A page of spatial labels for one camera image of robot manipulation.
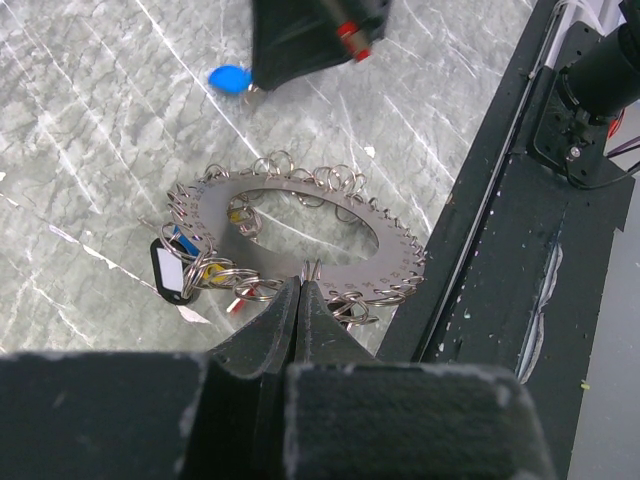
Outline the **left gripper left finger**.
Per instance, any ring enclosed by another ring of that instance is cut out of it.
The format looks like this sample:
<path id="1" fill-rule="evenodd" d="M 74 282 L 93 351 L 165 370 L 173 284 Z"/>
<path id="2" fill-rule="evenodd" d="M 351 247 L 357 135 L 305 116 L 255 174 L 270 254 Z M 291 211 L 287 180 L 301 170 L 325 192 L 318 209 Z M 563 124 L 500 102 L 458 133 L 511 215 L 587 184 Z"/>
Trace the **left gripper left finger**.
<path id="1" fill-rule="evenodd" d="M 5 479 L 279 479 L 282 372 L 300 300 L 205 352 L 20 352 L 1 359 Z"/>

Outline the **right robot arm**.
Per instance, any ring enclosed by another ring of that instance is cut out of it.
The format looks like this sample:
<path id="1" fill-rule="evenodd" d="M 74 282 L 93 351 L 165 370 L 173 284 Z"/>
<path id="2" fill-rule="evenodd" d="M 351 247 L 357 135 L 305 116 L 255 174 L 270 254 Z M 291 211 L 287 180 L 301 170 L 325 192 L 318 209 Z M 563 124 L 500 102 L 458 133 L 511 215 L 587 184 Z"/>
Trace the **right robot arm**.
<path id="1" fill-rule="evenodd" d="M 533 133 L 527 151 L 575 187 L 595 190 L 608 156 L 597 146 L 623 109 L 639 98 L 639 4 L 618 5 L 624 21 L 570 61 L 538 75 Z M 388 1 L 254 1 L 252 82 L 272 91 L 286 82 L 368 58 L 383 38 Z"/>

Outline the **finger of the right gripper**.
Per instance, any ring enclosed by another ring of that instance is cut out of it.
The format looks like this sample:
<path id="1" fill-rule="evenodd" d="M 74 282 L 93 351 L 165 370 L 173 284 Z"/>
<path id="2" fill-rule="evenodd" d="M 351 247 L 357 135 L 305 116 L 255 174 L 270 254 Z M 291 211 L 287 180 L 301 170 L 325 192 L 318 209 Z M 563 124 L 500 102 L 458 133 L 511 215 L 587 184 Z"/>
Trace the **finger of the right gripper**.
<path id="1" fill-rule="evenodd" d="M 252 83 L 263 91 L 368 58 L 384 38 L 392 3 L 254 0 Z"/>

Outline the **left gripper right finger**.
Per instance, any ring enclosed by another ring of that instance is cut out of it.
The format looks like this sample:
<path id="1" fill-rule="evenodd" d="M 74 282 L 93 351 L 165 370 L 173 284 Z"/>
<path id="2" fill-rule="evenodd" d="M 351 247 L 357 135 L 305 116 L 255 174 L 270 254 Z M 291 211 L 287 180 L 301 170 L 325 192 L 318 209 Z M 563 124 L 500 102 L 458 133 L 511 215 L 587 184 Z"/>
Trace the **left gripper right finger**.
<path id="1" fill-rule="evenodd" d="M 334 354 L 316 328 L 330 317 L 304 282 L 285 377 L 285 478 L 554 477 L 534 402 L 511 371 Z"/>

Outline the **large silver keyring with rings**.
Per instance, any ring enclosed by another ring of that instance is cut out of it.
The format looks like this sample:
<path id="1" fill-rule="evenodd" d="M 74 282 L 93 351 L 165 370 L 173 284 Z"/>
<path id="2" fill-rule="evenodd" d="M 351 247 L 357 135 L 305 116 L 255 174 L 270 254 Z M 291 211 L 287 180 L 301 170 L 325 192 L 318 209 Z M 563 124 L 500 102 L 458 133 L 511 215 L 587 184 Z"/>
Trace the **large silver keyring with rings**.
<path id="1" fill-rule="evenodd" d="M 225 291 L 268 302 L 293 276 L 314 282 L 345 326 L 378 321 L 425 279 L 422 211 L 400 178 L 357 163 L 211 161 L 166 191 L 164 217 L 140 224 L 158 245 L 156 288 L 173 304 Z"/>

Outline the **blue tagged key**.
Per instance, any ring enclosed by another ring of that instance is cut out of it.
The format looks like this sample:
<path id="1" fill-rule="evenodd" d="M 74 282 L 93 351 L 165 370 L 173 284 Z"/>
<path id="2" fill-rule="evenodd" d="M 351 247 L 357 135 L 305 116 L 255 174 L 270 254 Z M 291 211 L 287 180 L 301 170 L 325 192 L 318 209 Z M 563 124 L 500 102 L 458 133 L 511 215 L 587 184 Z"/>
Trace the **blue tagged key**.
<path id="1" fill-rule="evenodd" d="M 208 76 L 208 85 L 225 95 L 241 97 L 249 106 L 259 103 L 261 90 L 254 84 L 250 69 L 238 65 L 221 65 Z"/>

